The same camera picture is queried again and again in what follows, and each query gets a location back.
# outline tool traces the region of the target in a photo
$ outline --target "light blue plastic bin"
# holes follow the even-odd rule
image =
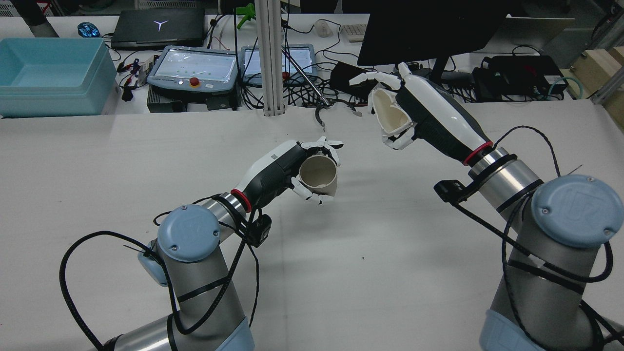
[[[101,38],[3,39],[0,41],[0,115],[100,114],[116,74]]]

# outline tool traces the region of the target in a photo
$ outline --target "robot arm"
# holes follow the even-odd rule
[[[157,238],[138,258],[156,283],[168,288],[173,313],[104,345],[94,342],[97,351],[253,350],[250,322],[232,276],[245,247],[258,247],[266,239],[271,219],[262,214],[247,220],[246,214],[288,188],[320,203],[324,195],[315,194],[316,189],[307,188],[298,178],[300,167],[324,155],[335,168],[340,164],[336,149],[342,146],[325,137],[316,142],[284,142],[256,161],[231,192],[172,210],[160,224]],[[242,240],[228,268],[220,243],[235,232]]]
[[[444,90],[412,75],[366,72],[351,80],[376,79],[369,103],[383,141],[403,149],[424,139],[443,154],[470,166],[472,183],[444,180],[434,187],[442,200],[459,205],[479,191],[507,220],[505,232],[491,225],[514,249],[503,263],[503,279],[487,311],[480,336],[486,351],[624,350],[624,326],[599,316],[582,300],[596,254],[622,226],[624,207],[608,185],[586,175],[544,182],[516,155],[494,150],[478,123]],[[509,227],[517,239],[508,237]]]

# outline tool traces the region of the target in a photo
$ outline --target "black laptop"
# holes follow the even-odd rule
[[[116,50],[203,46],[204,15],[202,7],[124,10],[119,14],[110,46]]]

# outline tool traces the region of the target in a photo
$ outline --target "laptop logo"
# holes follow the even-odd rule
[[[165,23],[169,22],[169,20],[167,20],[167,21],[165,21],[165,22],[157,22],[157,21],[153,21],[153,22],[154,22],[154,23],[156,23],[156,24],[158,24],[158,31],[160,32],[160,27],[161,27],[163,24],[165,24]]]

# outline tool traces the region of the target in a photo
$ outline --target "monitor stand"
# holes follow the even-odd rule
[[[450,56],[442,56],[436,59],[433,68],[421,68],[412,71],[413,74],[427,78],[439,86],[442,84],[462,85],[472,81],[472,74],[467,72],[447,72],[444,70]]]

